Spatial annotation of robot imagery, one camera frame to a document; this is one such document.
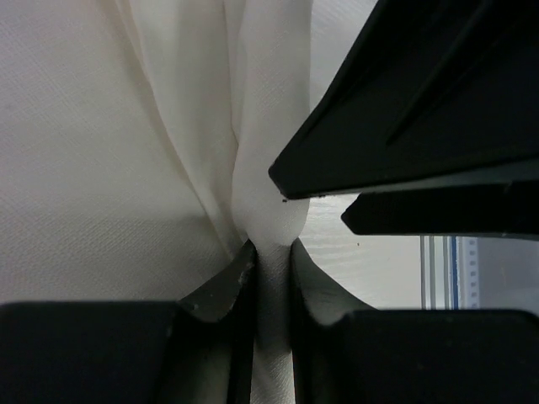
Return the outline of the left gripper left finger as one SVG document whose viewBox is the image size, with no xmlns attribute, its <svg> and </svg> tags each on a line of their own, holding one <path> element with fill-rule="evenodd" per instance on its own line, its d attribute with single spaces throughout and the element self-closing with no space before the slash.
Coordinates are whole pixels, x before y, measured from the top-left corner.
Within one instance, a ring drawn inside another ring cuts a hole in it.
<svg viewBox="0 0 539 404">
<path fill-rule="evenodd" d="M 35 301 L 1 308 L 4 403 L 246 403 L 251 242 L 181 300 Z"/>
</svg>

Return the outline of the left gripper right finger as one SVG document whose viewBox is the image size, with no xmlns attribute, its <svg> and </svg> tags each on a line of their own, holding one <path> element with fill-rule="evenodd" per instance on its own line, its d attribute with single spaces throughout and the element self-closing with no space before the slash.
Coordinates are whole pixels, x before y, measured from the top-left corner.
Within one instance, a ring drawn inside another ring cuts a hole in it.
<svg viewBox="0 0 539 404">
<path fill-rule="evenodd" d="M 290 255 L 299 403 L 535 403 L 538 319 L 514 310 L 378 310 Z"/>
</svg>

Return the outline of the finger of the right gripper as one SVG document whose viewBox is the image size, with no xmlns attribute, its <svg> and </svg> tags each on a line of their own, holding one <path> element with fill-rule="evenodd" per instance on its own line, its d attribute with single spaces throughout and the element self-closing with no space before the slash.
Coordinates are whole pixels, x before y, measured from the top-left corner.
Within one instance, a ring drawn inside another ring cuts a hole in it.
<svg viewBox="0 0 539 404">
<path fill-rule="evenodd" d="M 269 176 L 301 199 L 537 155 L 537 2 L 380 1 Z"/>
<path fill-rule="evenodd" d="M 538 182 L 360 194 L 341 215 L 361 236 L 538 239 Z"/>
</svg>

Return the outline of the white cloth napkin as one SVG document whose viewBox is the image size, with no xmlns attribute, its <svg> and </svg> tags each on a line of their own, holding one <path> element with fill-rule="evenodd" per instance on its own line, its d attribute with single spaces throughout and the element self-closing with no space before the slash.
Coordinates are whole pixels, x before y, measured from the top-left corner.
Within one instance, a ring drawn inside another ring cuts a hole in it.
<svg viewBox="0 0 539 404">
<path fill-rule="evenodd" d="M 1 299 L 173 299 L 259 254 L 250 400 L 291 403 L 268 170 L 309 112 L 309 1 L 4 1 Z"/>
</svg>

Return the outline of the front aluminium rail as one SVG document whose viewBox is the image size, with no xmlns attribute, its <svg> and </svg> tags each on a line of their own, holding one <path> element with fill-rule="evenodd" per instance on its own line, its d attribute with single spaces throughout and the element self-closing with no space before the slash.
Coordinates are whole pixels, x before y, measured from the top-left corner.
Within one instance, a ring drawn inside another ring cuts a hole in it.
<svg viewBox="0 0 539 404">
<path fill-rule="evenodd" d="M 456 238 L 420 238 L 421 307 L 451 310 L 459 305 Z"/>
</svg>

